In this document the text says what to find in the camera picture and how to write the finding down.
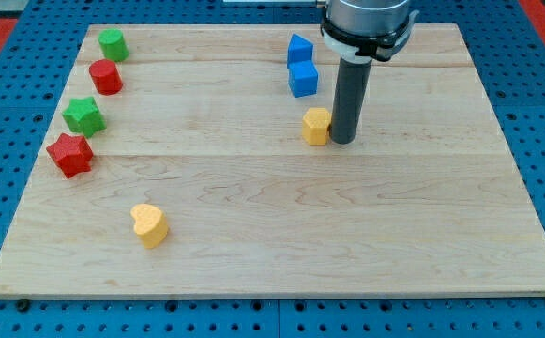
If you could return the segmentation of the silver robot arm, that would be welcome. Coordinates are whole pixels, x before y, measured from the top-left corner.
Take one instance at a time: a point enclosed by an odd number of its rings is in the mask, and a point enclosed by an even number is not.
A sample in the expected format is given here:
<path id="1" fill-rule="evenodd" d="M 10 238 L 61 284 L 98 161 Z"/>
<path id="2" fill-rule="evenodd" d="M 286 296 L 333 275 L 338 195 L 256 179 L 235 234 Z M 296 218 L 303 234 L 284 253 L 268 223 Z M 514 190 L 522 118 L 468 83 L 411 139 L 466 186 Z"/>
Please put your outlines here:
<path id="1" fill-rule="evenodd" d="M 407 44 L 418 14 L 410 0 L 327 0 L 320 30 L 347 62 L 387 62 Z"/>

